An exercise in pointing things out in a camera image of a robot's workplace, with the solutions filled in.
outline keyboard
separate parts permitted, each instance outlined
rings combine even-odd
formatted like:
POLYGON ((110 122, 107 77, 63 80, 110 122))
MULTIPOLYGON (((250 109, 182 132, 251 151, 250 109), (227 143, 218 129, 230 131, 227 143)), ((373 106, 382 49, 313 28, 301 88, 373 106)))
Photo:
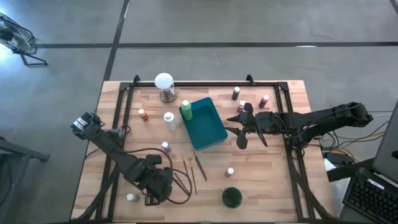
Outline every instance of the keyboard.
POLYGON ((376 223, 398 224, 398 189, 364 168, 351 178, 343 203, 376 223))

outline green bottle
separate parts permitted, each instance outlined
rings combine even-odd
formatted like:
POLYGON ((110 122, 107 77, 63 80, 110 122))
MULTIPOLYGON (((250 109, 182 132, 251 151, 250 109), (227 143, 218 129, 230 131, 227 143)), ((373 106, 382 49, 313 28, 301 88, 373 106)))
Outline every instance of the green bottle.
POLYGON ((191 103, 188 102, 188 100, 182 101, 181 110, 182 110, 184 119, 186 121, 190 121, 192 119, 192 107, 191 107, 191 103))

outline small vial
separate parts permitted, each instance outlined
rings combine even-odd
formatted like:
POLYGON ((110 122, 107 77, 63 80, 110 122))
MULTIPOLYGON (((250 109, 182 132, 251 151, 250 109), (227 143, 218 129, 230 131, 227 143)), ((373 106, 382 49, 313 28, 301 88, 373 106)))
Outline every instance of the small vial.
POLYGON ((148 120, 148 114, 144 111, 144 109, 139 109, 139 110, 138 110, 138 114, 139 114, 139 116, 141 116, 141 118, 142 118, 144 121, 147 121, 147 120, 148 120))
POLYGON ((163 142, 162 143, 162 148, 166 153, 170 153, 172 151, 172 149, 170 148, 170 145, 168 144, 168 142, 163 142))
POLYGON ((234 174, 234 169, 233 169, 233 168, 228 168, 228 169, 225 171, 225 177, 231 177, 232 174, 234 174))
POLYGON ((127 194, 127 200, 129 202, 138 202, 139 196, 138 196, 138 194, 127 194))
POLYGON ((232 100, 237 100, 239 96, 239 92, 241 89, 239 87, 235 87, 234 91, 232 92, 232 100))
POLYGON ((174 114, 171 112, 167 112, 166 114, 164 114, 163 117, 164 121, 167 124, 167 128, 169 129, 169 131, 175 131, 177 128, 177 124, 175 123, 175 119, 174 119, 174 114))
POLYGON ((238 113, 242 113, 243 112, 243 108, 244 108, 244 104, 245 104, 246 102, 245 101, 240 101, 239 102, 239 105, 238 105, 238 113))
POLYGON ((260 107, 260 108, 264 108, 264 107, 266 106, 267 102, 268 102, 268 99, 269 99, 269 96, 268 96, 268 95, 264 95, 264 96, 261 98, 261 101, 260 101, 260 103, 259 103, 259 107, 260 107))

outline fan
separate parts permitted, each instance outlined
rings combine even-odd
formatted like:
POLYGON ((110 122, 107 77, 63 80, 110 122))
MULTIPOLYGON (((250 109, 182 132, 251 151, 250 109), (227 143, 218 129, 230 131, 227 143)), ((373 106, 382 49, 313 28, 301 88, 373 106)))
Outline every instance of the fan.
POLYGON ((12 53, 19 54, 26 66, 48 65, 45 60, 32 56, 37 51, 36 38, 32 32, 3 13, 0 13, 0 44, 11 49, 12 53), (28 63, 25 56, 39 60, 41 63, 28 63))

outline green cup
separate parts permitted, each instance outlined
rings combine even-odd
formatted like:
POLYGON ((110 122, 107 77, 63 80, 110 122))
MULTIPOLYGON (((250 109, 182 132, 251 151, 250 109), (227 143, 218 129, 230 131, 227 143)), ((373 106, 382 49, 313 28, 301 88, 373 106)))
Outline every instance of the green cup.
POLYGON ((223 202, 228 208, 238 208, 242 199, 242 193, 234 187, 228 187, 223 192, 223 202))

